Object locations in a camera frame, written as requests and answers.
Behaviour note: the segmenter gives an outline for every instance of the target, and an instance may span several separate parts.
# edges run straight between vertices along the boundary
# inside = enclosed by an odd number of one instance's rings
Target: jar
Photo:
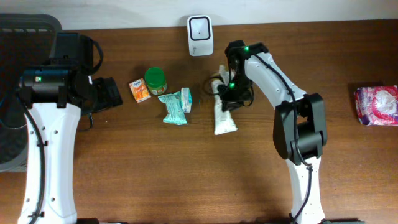
[[[166,77],[162,69],[154,67],[145,73],[145,82],[153,95],[161,95],[167,89]]]

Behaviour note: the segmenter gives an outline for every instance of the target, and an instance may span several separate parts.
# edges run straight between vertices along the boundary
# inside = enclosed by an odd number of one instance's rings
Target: pink package
[[[361,124],[398,125],[397,86],[358,88],[354,95]]]

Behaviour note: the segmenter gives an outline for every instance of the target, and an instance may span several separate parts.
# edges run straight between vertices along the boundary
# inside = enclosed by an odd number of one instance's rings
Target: wood grain surface
[[[398,84],[397,20],[216,26],[215,51],[207,57],[189,56],[186,27],[80,33],[101,44],[105,59],[95,77],[113,77],[124,104],[95,114],[94,129],[76,134],[79,218],[239,223],[288,217],[290,177],[272,142],[267,98],[255,87],[253,105],[232,112],[238,131],[215,136],[214,100],[200,88],[226,63],[228,42],[243,39],[264,42],[297,86],[325,100],[329,140],[320,191],[327,219],[398,223],[398,128],[361,125],[353,104],[359,86]],[[151,67],[164,70],[167,93],[191,88],[188,125],[163,123],[166,108],[156,97],[135,102],[128,83]],[[80,128],[87,125],[82,118]],[[0,174],[0,223],[16,223],[25,178]]]

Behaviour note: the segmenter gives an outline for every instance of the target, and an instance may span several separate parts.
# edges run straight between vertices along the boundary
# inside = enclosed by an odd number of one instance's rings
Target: wooden table
[[[397,127],[363,126],[356,87],[396,85],[398,21],[216,26],[215,51],[191,57],[185,27],[84,30],[105,54],[95,77],[114,77],[124,104],[94,116],[77,133],[74,183],[78,217],[131,223],[238,223],[288,217],[286,163],[272,142],[274,110],[255,87],[250,108],[232,113],[238,131],[214,132],[214,101],[201,84],[226,63],[228,42],[264,42],[278,66],[308,93],[325,99],[329,140],[320,168],[326,217],[398,221]],[[190,87],[189,125],[162,122],[156,97],[137,104],[128,83],[151,67],[165,71],[168,93]],[[88,125],[81,119],[80,127]],[[15,223],[25,173],[0,174],[0,223]]]

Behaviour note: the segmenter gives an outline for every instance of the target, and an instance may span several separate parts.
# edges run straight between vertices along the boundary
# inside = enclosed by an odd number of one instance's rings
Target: green lid
[[[154,67],[146,71],[145,82],[151,88],[159,88],[166,84],[166,77],[162,69]]]

